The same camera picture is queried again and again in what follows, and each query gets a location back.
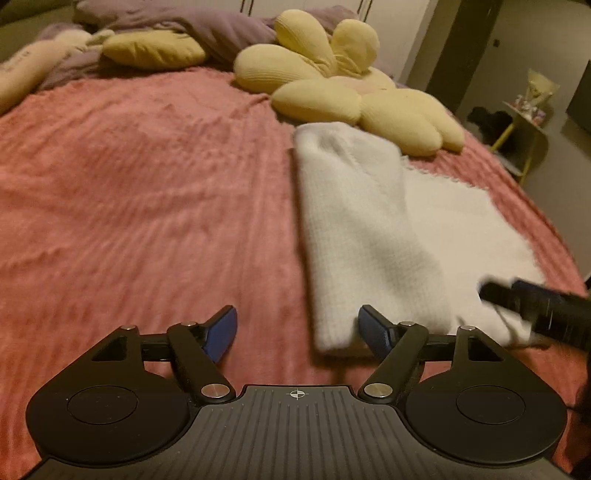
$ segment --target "doorway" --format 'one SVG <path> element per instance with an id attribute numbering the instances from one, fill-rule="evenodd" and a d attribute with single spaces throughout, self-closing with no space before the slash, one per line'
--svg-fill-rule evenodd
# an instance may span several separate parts
<path id="1" fill-rule="evenodd" d="M 455 113 L 491 36 L 503 0 L 462 0 L 426 92 Z"/>

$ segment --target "white towel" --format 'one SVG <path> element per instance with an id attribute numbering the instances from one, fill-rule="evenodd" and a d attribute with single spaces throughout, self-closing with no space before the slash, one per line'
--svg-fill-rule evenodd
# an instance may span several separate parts
<path id="1" fill-rule="evenodd" d="M 485 191 L 415 170 L 394 144 L 345 124 L 302 125 L 294 140 L 319 351 L 365 353 L 366 303 L 431 333 L 469 324 L 501 345 L 530 341 L 528 324 L 478 297 L 487 276 L 544 281 Z"/>

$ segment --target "bed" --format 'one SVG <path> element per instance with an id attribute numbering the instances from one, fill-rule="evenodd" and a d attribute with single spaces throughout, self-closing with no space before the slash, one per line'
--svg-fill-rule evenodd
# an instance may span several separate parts
<path id="1" fill-rule="evenodd" d="M 267 95 L 208 67 L 71 82 L 0 118 L 0 478 L 38 461 L 24 421 L 32 394 L 122 324 L 157 333 L 232 304 L 239 331 L 221 368 L 238 391 L 364 382 L 375 361 L 311 347 L 293 129 Z M 415 166 L 488 189 L 547 284 L 583 294 L 558 232 L 466 135 L 461 155 Z M 576 403 L 581 352 L 514 354 Z M 424 375 L 447 367 L 428 364 Z M 570 471 L 589 450 L 591 431 L 569 412 L 555 463 Z"/>

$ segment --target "flower-shaped pillow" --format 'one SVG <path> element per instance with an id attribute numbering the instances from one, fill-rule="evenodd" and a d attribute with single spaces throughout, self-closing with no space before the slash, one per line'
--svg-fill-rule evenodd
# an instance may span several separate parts
<path id="1" fill-rule="evenodd" d="M 270 94 L 279 113 L 301 122 L 358 125 L 407 155 L 462 150 L 464 130 L 436 98 L 397 89 L 371 67 L 379 40 L 369 25 L 343 20 L 329 38 L 312 15 L 286 10 L 274 27 L 279 45 L 242 50 L 234 74 L 245 90 Z"/>

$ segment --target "ribbed grip surface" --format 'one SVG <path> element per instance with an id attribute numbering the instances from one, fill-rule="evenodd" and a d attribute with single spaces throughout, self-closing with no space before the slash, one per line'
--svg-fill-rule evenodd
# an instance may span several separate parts
<path id="1" fill-rule="evenodd" d="M 49 460 L 28 480 L 509 480 L 566 479 L 546 460 L 488 469 L 455 463 L 419 443 L 388 406 L 347 387 L 250 386 L 238 400 L 204 407 L 158 455 L 117 468 Z"/>

